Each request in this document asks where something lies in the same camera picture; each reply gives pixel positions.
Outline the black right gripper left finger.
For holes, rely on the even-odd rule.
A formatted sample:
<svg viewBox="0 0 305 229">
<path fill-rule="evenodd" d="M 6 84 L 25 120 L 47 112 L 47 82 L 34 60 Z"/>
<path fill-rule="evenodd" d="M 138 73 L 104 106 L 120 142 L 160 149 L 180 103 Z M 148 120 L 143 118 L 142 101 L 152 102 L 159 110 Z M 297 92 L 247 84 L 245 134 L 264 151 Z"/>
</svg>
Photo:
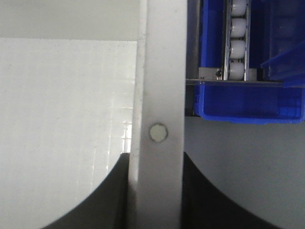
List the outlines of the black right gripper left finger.
<svg viewBox="0 0 305 229">
<path fill-rule="evenodd" d="M 84 201 L 45 228 L 125 229 L 129 156 L 121 154 L 110 173 Z"/>
</svg>

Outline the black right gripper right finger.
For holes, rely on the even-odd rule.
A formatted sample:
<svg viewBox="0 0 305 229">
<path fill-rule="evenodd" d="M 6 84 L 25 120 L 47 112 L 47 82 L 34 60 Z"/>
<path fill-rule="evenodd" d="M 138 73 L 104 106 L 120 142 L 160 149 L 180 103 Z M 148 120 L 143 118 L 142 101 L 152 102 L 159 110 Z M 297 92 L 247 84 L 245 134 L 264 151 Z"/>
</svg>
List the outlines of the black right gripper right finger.
<svg viewBox="0 0 305 229">
<path fill-rule="evenodd" d="M 221 193 L 184 153 L 182 228 L 265 229 L 266 223 Z"/>
</svg>

